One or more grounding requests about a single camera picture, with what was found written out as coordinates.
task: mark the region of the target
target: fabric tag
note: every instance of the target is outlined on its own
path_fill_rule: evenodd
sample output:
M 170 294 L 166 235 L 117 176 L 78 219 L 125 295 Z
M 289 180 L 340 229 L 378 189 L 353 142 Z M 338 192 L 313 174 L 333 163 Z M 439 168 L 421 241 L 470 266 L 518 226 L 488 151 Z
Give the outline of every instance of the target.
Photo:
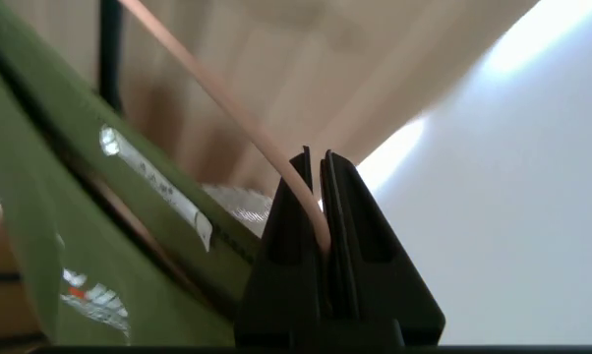
M 157 191 L 185 220 L 198 232 L 207 252 L 210 245 L 212 225 L 198 207 L 191 203 L 174 185 L 169 182 L 149 161 L 141 155 L 115 129 L 103 127 L 99 133 L 99 142 L 103 152 L 108 155 L 118 155 L 126 161 L 137 173 L 145 178 L 151 187 Z

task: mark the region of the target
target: green bag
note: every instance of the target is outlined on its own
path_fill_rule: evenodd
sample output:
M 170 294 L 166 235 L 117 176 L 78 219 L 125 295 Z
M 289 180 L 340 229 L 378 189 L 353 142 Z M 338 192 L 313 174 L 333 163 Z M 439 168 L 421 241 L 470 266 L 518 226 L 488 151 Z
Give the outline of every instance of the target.
M 202 294 L 173 281 L 131 240 L 45 137 L 99 176 Z M 110 137 L 117 153 L 106 150 Z M 0 203 L 52 342 L 233 344 L 232 317 L 259 239 L 119 119 L 1 1 Z M 193 207 L 199 212 L 190 220 Z

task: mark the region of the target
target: pink cable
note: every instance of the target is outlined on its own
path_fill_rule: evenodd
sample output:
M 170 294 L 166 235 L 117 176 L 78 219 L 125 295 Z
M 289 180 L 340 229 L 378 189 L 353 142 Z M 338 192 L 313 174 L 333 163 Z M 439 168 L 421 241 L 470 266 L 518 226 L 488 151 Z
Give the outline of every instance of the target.
M 119 2 L 134 14 L 148 31 L 180 61 L 200 86 L 207 91 L 208 95 L 235 120 L 239 128 L 244 131 L 253 144 L 281 175 L 314 225 L 318 245 L 326 257 L 331 245 L 331 236 L 328 231 L 326 218 L 310 189 L 289 163 L 285 154 L 278 148 L 278 145 L 274 143 L 267 130 L 255 122 L 246 109 L 228 94 L 217 79 L 196 60 L 182 43 L 139 0 L 119 0 Z

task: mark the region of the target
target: curtain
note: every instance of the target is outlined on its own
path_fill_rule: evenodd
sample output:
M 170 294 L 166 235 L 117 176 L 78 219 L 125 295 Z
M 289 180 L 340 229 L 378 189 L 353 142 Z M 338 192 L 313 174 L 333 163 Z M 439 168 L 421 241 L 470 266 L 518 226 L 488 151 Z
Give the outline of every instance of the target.
M 6 0 L 96 88 L 97 0 Z M 144 0 L 290 155 L 359 163 L 453 86 L 536 0 Z M 202 183 L 278 174 L 128 13 L 125 119 Z

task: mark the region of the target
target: cable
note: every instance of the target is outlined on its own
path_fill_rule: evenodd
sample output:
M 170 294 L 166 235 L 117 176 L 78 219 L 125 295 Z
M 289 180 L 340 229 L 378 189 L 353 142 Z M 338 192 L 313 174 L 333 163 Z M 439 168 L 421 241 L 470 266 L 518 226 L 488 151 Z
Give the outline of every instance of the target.
M 330 251 L 331 237 L 325 216 L 311 191 L 288 158 L 274 143 L 270 134 L 257 124 L 217 79 L 167 30 L 167 28 L 139 0 L 119 0 L 149 32 L 189 71 L 208 95 L 239 125 L 253 144 L 281 175 L 289 189 L 311 220 L 316 240 L 326 258 Z

